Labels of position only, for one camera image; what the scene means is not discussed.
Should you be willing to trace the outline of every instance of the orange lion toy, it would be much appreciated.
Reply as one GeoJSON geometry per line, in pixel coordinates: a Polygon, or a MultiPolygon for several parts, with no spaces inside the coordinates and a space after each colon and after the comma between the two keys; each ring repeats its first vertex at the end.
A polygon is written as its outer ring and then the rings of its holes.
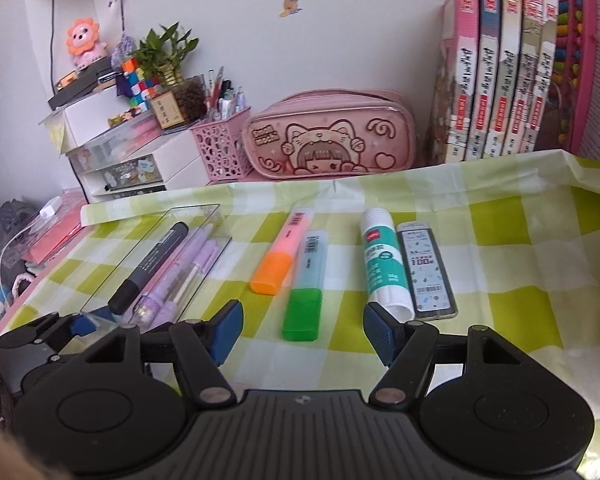
{"type": "Polygon", "coordinates": [[[73,27],[66,32],[69,53],[74,56],[74,65],[78,72],[91,63],[107,57],[107,44],[100,41],[98,30],[100,25],[93,18],[75,20],[73,27]]]}

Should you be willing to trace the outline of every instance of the purple pen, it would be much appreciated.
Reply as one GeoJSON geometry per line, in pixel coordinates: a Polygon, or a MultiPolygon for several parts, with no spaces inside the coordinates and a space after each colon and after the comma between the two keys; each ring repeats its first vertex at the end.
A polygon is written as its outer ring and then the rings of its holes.
{"type": "Polygon", "coordinates": [[[163,274],[154,288],[138,301],[139,306],[134,310],[134,315],[130,321],[132,324],[136,323],[140,326],[149,326],[151,324],[154,317],[163,307],[176,280],[195,261],[198,254],[202,252],[212,228],[213,225],[208,224],[198,229],[189,239],[171,267],[163,274]]]}
{"type": "Polygon", "coordinates": [[[190,268],[187,279],[182,283],[177,293],[173,296],[172,300],[166,301],[164,306],[160,309],[160,312],[155,316],[154,321],[151,323],[151,328],[162,325],[166,322],[173,322],[178,316],[180,308],[180,300],[184,296],[186,290],[189,288],[190,283],[198,276],[204,276],[206,272],[211,268],[213,262],[218,257],[220,249],[218,242],[213,238],[207,240],[200,252],[195,257],[192,266],[190,268]]]}

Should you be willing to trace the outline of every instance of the rubik's cube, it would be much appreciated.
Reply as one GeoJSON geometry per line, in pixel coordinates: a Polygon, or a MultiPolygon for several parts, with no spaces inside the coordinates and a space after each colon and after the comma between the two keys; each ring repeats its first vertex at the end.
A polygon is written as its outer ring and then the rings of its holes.
{"type": "Polygon", "coordinates": [[[135,57],[127,59],[122,64],[122,70],[134,94],[129,99],[131,106],[139,107],[143,112],[147,111],[149,109],[148,102],[162,91],[160,80],[157,77],[147,77],[135,57]]]}

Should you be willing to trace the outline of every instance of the pink highlighter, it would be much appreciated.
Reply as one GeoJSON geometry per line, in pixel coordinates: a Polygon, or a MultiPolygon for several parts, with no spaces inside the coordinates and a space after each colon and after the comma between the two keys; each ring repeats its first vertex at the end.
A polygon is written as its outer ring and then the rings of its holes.
{"type": "Polygon", "coordinates": [[[249,286],[256,294],[275,296],[280,292],[286,274],[296,259],[302,237],[314,220],[314,210],[308,207],[293,209],[273,245],[256,269],[249,286]]]}

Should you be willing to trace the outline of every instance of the light blue highlighter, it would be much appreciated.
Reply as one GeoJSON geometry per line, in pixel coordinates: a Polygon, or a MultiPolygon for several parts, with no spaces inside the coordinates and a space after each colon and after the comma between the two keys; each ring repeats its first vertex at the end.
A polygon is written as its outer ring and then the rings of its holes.
{"type": "Polygon", "coordinates": [[[304,235],[282,326],[282,337],[287,341],[318,339],[328,245],[327,231],[308,231],[304,235]]]}

